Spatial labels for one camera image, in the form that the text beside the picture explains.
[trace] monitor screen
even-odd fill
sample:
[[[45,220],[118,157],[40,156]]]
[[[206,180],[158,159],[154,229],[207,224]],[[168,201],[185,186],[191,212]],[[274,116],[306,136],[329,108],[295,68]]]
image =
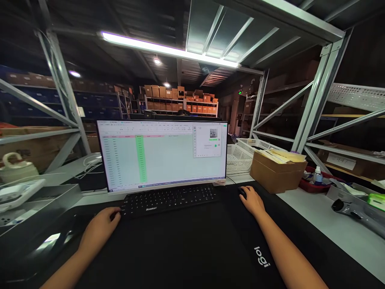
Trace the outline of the monitor screen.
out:
[[[98,120],[109,193],[226,178],[227,123]]]

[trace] monitor bezel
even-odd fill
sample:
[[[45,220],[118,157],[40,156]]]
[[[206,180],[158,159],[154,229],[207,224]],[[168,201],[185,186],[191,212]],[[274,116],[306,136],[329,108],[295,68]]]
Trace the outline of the monitor bezel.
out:
[[[137,122],[137,121],[140,121],[140,122],[215,122],[215,123],[223,123],[223,124],[226,124],[226,149],[227,149],[227,134],[229,133],[229,123],[226,122],[226,121],[223,121],[223,120],[220,120],[220,121],[208,121],[208,120],[202,120],[202,121],[191,121],[191,120],[117,120],[117,119],[99,119],[99,120],[95,120],[95,126],[96,126],[96,132],[97,132],[97,135],[98,135],[98,141],[99,141],[99,146],[100,146],[100,155],[101,155],[101,159],[102,159],[102,162],[103,162],[103,166],[104,166],[104,177],[105,177],[105,182],[107,184],[107,193],[109,195],[120,195],[120,194],[131,194],[131,193],[139,193],[139,192],[143,192],[143,191],[150,191],[150,190],[155,190],[155,189],[166,189],[166,188],[170,188],[170,187],[181,187],[181,186],[185,186],[185,185],[197,185],[197,184],[203,184],[203,183],[214,183],[218,180],[223,180],[223,179],[226,179],[226,170],[227,170],[227,154],[226,154],[226,162],[225,162],[225,177],[223,179],[217,179],[217,180],[205,180],[205,181],[187,181],[187,182],[183,182],[183,183],[174,183],[174,184],[169,184],[169,185],[160,185],[160,186],[156,186],[156,187],[145,187],[145,188],[137,188],[137,189],[129,189],[129,190],[122,190],[122,191],[113,191],[113,192],[110,192],[110,189],[109,189],[109,184],[108,184],[108,179],[107,179],[107,173],[106,173],[106,168],[105,168],[105,163],[104,163],[104,155],[103,155],[103,149],[102,149],[102,146],[101,146],[101,140],[100,140],[100,134],[99,134],[99,125],[98,125],[98,121],[114,121],[114,122]]]

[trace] fluorescent light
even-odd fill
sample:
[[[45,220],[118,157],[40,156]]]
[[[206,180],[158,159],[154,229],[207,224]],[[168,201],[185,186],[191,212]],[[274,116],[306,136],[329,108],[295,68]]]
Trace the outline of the fluorescent light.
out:
[[[187,52],[184,50],[166,47],[166,46],[153,44],[149,42],[144,42],[133,38],[128,38],[128,37],[115,35],[107,32],[102,32],[101,34],[106,41],[115,43],[115,44],[121,44],[132,48],[138,48],[141,50],[162,53],[162,54],[166,54],[176,58],[193,59],[193,60],[197,60],[198,62],[216,64],[218,66],[226,66],[226,67],[233,67],[233,68],[239,67],[239,63],[237,62],[232,62],[224,59]]]
[[[69,74],[71,74],[72,76],[75,76],[75,77],[80,77],[80,73],[79,73],[79,72],[76,72],[76,71],[70,70],[70,71],[69,71]]]

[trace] logi logo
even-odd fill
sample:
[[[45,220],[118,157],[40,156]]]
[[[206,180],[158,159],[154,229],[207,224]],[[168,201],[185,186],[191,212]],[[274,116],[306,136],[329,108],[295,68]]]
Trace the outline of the logi logo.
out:
[[[262,256],[262,252],[259,250],[259,247],[254,248],[255,252],[258,255],[258,263],[261,264],[263,267],[269,267],[270,263],[267,263],[266,259]]]

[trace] green highlighted column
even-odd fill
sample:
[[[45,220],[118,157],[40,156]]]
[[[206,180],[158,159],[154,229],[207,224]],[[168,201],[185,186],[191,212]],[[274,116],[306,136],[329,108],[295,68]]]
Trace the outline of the green highlighted column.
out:
[[[135,136],[136,152],[138,154],[139,177],[140,182],[147,182],[146,156],[144,155],[144,139],[143,136]]]

